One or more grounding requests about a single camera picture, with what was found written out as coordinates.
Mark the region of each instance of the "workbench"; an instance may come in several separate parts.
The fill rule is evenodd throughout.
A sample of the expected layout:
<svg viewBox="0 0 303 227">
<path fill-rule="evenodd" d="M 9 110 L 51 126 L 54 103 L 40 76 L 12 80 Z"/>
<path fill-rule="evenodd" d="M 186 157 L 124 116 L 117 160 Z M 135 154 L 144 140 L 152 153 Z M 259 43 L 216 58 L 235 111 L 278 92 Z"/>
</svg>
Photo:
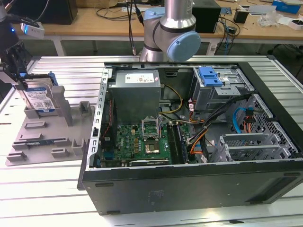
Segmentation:
<svg viewBox="0 0 303 227">
<path fill-rule="evenodd" d="M 31 73 L 56 74 L 70 104 L 97 103 L 104 62 L 138 61 L 136 57 L 42 57 L 30 64 Z M 248 62 L 280 103 L 303 127 L 303 87 L 277 61 L 266 56 L 194 56 L 189 61 Z M 215 226 L 290 227 L 303 223 L 303 185 L 269 205 L 180 210 L 100 216 L 86 191 L 78 191 L 81 161 L 6 167 L 6 155 L 25 118 L 25 104 L 10 91 L 0 105 L 0 226 Z"/>
<path fill-rule="evenodd" d="M 259 0 L 252 0 L 259 5 L 271 5 L 268 2 L 262 2 Z M 221 7 L 231 7 L 236 9 L 240 5 L 251 5 L 247 0 L 241 0 L 236 2 L 216 1 Z M 45 39 L 52 40 L 57 50 L 58 56 L 65 56 L 64 47 L 61 44 L 61 40 L 90 40 L 93 41 L 92 45 L 94 50 L 97 50 L 95 41 L 128 41 L 128 21 L 111 21 L 106 20 L 96 15 L 97 9 L 83 8 L 78 9 L 78 15 L 71 25 L 53 25 L 43 24 L 45 28 Z M 233 20 L 235 10 L 232 11 L 232 15 L 226 15 L 227 19 Z M 298 15 L 282 13 L 286 17 L 298 18 Z M 299 13 L 303 13 L 303 7 L 301 7 Z M 126 12 L 108 12 L 107 17 L 118 17 L 126 15 Z M 235 38 L 234 43 L 247 43 L 247 44 L 303 44 L 303 32 L 295 31 L 288 26 L 280 25 L 279 27 L 261 27 L 257 20 L 259 16 L 249 15 L 245 24 L 238 24 L 241 28 L 240 34 Z M 18 33 L 21 34 L 19 26 L 15 28 Z M 143 41 L 143 26 L 139 21 L 132 21 L 132 31 L 135 41 Z M 214 34 L 200 34 L 201 42 L 209 43 L 207 55 L 214 55 L 213 46 L 216 46 L 223 37 L 224 29 L 222 24 L 217 26 Z M 33 39 L 30 36 L 21 35 L 21 39 Z"/>
</svg>

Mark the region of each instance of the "metal slotted table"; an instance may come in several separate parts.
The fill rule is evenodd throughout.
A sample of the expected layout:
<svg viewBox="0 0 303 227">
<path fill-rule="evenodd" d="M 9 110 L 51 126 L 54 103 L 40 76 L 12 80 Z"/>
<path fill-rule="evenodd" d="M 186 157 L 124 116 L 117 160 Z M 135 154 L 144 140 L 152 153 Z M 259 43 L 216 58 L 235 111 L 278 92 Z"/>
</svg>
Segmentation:
<svg viewBox="0 0 303 227">
<path fill-rule="evenodd" d="M 32 62 L 31 73 L 56 74 L 71 105 L 97 103 L 104 62 L 138 61 L 135 57 L 43 57 Z M 195 56 L 190 61 L 248 62 L 303 129 L 303 87 L 277 61 L 266 56 Z M 299 226 L 303 223 L 303 185 L 269 205 L 180 210 L 100 216 L 86 191 L 77 190 L 81 160 L 6 167 L 6 155 L 25 118 L 25 104 L 11 90 L 0 105 L 0 225 L 4 227 L 83 226 Z"/>
</svg>

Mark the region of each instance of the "floor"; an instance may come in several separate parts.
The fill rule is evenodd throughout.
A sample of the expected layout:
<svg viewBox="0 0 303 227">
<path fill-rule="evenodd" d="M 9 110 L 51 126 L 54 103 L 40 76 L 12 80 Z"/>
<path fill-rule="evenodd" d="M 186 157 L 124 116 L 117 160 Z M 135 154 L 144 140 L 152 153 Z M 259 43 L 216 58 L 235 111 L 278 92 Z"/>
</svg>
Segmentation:
<svg viewBox="0 0 303 227">
<path fill-rule="evenodd" d="M 52 41 L 48 40 L 25 40 L 25 47 L 34 56 L 56 56 L 56 49 Z M 127 41 L 98 41 L 98 52 L 93 52 L 92 41 L 63 41 L 67 55 L 132 55 L 130 44 Z M 143 48 L 143 42 L 135 42 L 137 51 Z M 274 45 L 266 44 L 261 50 L 261 55 L 267 55 L 267 51 Z M 208 43 L 202 43 L 197 55 L 205 55 Z M 230 55 L 257 55 L 258 44 L 235 44 Z M 217 55 L 223 55 L 224 51 L 218 51 Z M 303 58 L 297 59 L 298 55 L 287 46 L 280 46 L 275 49 L 273 55 L 293 74 L 296 75 L 303 65 Z M 303 82 L 303 70 L 298 75 L 299 81 Z M 0 81 L 0 102 L 9 90 L 9 85 L 3 85 Z"/>
</svg>

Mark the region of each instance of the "blue cable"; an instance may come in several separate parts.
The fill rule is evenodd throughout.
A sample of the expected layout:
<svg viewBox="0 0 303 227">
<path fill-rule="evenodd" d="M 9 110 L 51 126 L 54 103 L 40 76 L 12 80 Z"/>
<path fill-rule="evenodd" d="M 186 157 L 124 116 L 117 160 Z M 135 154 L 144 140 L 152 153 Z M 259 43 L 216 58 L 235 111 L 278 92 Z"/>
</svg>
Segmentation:
<svg viewBox="0 0 303 227">
<path fill-rule="evenodd" d="M 226 27 L 226 30 L 227 30 L 227 36 L 226 36 L 226 41 L 225 41 L 225 51 L 224 51 L 224 55 L 227 55 L 227 48 L 228 48 L 228 32 L 229 32 L 228 27 Z"/>
<path fill-rule="evenodd" d="M 238 108 L 235 110 L 235 112 L 234 112 L 233 115 L 232 115 L 232 123 L 233 123 L 233 126 L 234 126 L 235 130 L 237 131 L 237 133 L 238 133 L 238 134 L 241 134 L 241 130 L 240 130 L 240 128 L 238 127 L 237 119 L 236 119 L 237 113 L 238 113 L 239 110 L 244 110 L 244 111 L 246 111 L 246 108 L 244 108 L 244 107 L 238 107 Z"/>
</svg>

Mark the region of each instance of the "blue box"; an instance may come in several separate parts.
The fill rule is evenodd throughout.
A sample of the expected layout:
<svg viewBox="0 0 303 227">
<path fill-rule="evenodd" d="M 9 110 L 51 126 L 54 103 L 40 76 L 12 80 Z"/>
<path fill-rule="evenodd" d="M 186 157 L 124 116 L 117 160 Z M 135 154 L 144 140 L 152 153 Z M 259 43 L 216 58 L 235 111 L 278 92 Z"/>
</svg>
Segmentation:
<svg viewBox="0 0 303 227">
<path fill-rule="evenodd" d="M 222 87 L 223 85 L 212 67 L 199 67 L 199 76 L 205 87 Z"/>
<path fill-rule="evenodd" d="M 273 6 L 276 6 L 277 11 L 297 14 L 301 5 L 287 5 L 282 1 L 274 0 L 272 3 Z"/>
</svg>

